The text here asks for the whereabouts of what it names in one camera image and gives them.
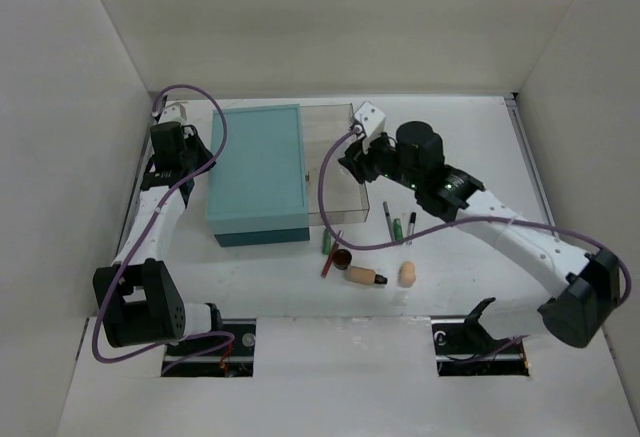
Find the beige foundation bottle black cap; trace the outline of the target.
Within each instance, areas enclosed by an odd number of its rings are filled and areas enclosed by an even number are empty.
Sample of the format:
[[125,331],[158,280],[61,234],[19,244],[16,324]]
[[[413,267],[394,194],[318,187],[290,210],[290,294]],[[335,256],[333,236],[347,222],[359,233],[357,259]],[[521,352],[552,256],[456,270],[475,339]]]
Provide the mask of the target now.
[[345,271],[345,280],[365,286],[386,286],[388,279],[373,269],[349,266]]

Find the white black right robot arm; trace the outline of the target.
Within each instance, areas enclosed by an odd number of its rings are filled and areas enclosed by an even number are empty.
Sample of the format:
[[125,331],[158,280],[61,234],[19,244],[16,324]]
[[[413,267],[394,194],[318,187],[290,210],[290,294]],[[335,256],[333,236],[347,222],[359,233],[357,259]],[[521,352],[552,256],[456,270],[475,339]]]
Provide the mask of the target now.
[[603,246],[590,253],[556,230],[519,219],[480,180],[446,163],[442,138],[430,125],[411,121],[389,137],[364,117],[350,134],[356,140],[339,162],[359,183],[385,177],[411,190],[426,213],[483,241],[546,291],[511,303],[483,299],[463,330],[471,350],[483,353],[499,340],[539,333],[585,348],[621,304],[615,254]]

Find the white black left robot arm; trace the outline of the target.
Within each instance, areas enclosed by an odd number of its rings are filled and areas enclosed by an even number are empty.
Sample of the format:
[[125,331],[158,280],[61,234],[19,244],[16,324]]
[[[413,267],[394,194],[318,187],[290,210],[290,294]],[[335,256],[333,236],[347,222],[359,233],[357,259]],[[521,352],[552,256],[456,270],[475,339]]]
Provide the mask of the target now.
[[130,233],[112,264],[93,276],[97,303],[105,309],[102,329],[115,348],[190,337],[200,354],[214,355],[224,344],[220,311],[211,303],[185,302],[164,262],[194,188],[191,174],[211,168],[213,154],[196,128],[179,119],[152,125],[150,138],[152,155]]

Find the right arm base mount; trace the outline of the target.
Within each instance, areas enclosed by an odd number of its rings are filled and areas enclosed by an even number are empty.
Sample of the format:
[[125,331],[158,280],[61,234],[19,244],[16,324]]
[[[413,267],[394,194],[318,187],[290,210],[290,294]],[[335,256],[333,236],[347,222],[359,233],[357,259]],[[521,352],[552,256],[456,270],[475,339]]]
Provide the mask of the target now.
[[480,325],[480,317],[494,301],[484,299],[466,315],[430,318],[440,377],[530,375],[523,338],[496,340]]

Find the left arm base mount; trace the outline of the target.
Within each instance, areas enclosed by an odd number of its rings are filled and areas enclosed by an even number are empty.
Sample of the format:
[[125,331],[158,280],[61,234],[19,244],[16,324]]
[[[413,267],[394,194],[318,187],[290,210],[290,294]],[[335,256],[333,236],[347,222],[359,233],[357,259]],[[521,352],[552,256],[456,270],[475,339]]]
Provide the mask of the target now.
[[225,320],[223,330],[229,338],[207,337],[166,347],[162,377],[247,378],[254,373],[257,321]]

